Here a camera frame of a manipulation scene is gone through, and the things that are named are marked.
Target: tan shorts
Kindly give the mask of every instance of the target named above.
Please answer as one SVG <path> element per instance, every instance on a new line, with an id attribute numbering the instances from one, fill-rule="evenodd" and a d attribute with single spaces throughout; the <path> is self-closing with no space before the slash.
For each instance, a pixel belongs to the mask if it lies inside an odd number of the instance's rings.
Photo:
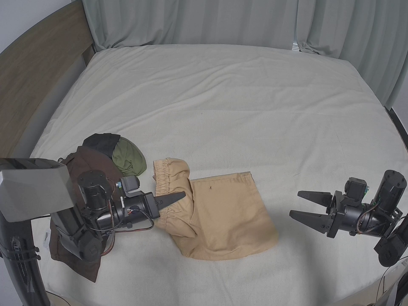
<path id="1" fill-rule="evenodd" d="M 250 172 L 189 180 L 185 161 L 153 163 L 156 195 L 186 192 L 186 197 L 160 211 L 156 220 L 182 255 L 205 260 L 242 258 L 278 242 Z"/>

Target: brown garment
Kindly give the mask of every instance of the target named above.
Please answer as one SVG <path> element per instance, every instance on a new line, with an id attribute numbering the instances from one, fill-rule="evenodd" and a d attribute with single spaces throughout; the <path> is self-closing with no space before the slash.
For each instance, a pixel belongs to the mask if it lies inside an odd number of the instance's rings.
<path id="1" fill-rule="evenodd" d="M 75 153 L 69 154 L 65 160 L 61 161 L 61 163 L 65 164 L 68 168 L 71 181 L 74 185 L 76 202 L 79 209 L 85 207 L 85 202 L 79 191 L 77 178 L 81 173 L 89 170 L 102 170 L 105 172 L 106 177 L 112 186 L 112 190 L 114 191 L 113 199 L 120 200 L 120 193 L 118 190 L 114 190 L 114 188 L 115 182 L 118 182 L 123 175 L 113 161 L 103 153 L 86 146 L 79 146 Z M 64 262 L 79 275 L 95 282 L 98 275 L 100 260 L 94 263 L 89 263 L 79 259 L 62 246 L 58 236 L 58 230 L 52 220 L 50 223 L 50 229 L 51 237 L 49 248 L 51 258 L 56 261 Z"/>
<path id="2" fill-rule="evenodd" d="M 205 260 L 243 258 L 278 242 L 250 172 L 189 180 L 190 169 L 179 159 L 153 163 L 156 195 L 186 192 L 160 211 L 156 220 L 182 255 Z"/>

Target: curtain fold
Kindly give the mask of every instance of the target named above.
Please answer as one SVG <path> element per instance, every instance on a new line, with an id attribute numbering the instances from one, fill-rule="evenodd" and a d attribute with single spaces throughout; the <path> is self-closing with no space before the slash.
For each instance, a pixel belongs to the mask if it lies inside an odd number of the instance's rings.
<path id="1" fill-rule="evenodd" d="M 170 43 L 291 49 L 298 0 L 82 0 L 97 51 Z"/>
<path id="2" fill-rule="evenodd" d="M 408 52 L 408 0 L 299 0 L 302 52 L 348 60 L 390 108 Z"/>

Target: khaki pants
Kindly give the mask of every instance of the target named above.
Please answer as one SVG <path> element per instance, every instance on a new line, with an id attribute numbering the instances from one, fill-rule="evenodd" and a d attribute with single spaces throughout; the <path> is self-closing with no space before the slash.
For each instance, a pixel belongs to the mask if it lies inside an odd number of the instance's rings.
<path id="1" fill-rule="evenodd" d="M 186 197 L 160 211 L 156 220 L 182 255 L 206 260 L 242 258 L 278 242 L 250 172 L 189 180 L 185 161 L 153 163 L 156 195 L 186 192 Z"/>

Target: mattress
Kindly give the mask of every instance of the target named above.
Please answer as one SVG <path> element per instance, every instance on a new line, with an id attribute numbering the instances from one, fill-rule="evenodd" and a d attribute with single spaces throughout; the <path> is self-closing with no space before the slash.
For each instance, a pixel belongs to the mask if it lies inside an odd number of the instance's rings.
<path id="1" fill-rule="evenodd" d="M 408 176 L 397 130 L 347 61 L 233 45 L 107 49 L 72 86 L 32 157 L 57 160 L 104 132 L 141 149 L 145 192 L 155 190 L 152 162 L 166 157 L 185 160 L 191 179 L 251 171 L 279 243 L 209 262 L 183 257 L 158 228 L 122 234 L 92 283 L 50 258 L 43 242 L 49 220 L 38 219 L 33 234 L 49 291 L 89 306 L 316 306 L 359 291 L 385 270 L 373 250 L 377 238 L 339 231 L 331 239 L 288 216 L 325 211 L 297 197 L 299 190 L 334 192 L 357 177 L 372 187 L 370 202 L 385 170 Z"/>

